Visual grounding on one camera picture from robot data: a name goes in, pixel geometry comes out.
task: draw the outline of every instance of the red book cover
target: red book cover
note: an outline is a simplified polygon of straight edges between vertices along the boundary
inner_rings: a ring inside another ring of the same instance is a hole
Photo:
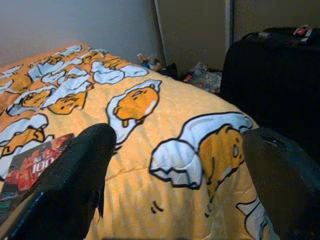
[[[16,208],[40,174],[61,155],[73,137],[73,134],[67,134],[13,157],[0,194],[0,224]]]

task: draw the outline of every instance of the black luggage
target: black luggage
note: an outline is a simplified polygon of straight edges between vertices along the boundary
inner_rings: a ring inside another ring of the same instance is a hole
[[[220,96],[320,163],[320,30],[307,40],[294,31],[270,28],[231,46]]]

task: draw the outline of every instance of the book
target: book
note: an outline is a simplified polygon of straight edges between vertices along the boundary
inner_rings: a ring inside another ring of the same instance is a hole
[[[13,157],[0,194],[0,224],[19,205],[41,173],[65,150],[73,134],[67,134]]]

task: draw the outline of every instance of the bedspread pattern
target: bedspread pattern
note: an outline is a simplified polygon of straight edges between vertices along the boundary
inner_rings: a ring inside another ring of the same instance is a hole
[[[268,238],[242,151],[254,123],[233,105],[85,44],[0,68],[2,178],[13,156],[96,123],[117,146],[88,239]]]

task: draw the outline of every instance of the bed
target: bed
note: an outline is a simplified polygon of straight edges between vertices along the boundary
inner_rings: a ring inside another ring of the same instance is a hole
[[[81,43],[0,68],[2,179],[13,156],[97,123],[117,143],[87,239],[270,238],[242,150],[257,125],[234,105]]]

